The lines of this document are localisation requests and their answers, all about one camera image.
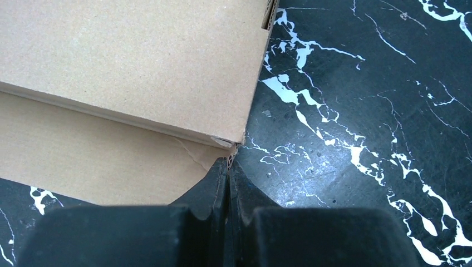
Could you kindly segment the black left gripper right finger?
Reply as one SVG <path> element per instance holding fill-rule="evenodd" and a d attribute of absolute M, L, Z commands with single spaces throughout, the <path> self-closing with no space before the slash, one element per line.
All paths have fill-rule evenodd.
<path fill-rule="evenodd" d="M 230 168 L 235 266 L 418 266 L 389 213 L 365 207 L 284 208 Z"/>

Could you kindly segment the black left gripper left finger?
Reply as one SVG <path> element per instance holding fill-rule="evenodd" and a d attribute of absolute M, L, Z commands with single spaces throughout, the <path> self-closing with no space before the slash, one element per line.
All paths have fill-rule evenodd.
<path fill-rule="evenodd" d="M 46 214 L 18 266 L 222 266 L 227 161 L 168 205 L 75 206 Z"/>

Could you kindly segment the brown cardboard box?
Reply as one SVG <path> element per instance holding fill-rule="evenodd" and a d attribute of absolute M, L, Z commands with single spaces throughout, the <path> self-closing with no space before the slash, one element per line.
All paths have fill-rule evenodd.
<path fill-rule="evenodd" d="M 166 204 L 245 142 L 277 1 L 2 1 L 1 177 Z"/>

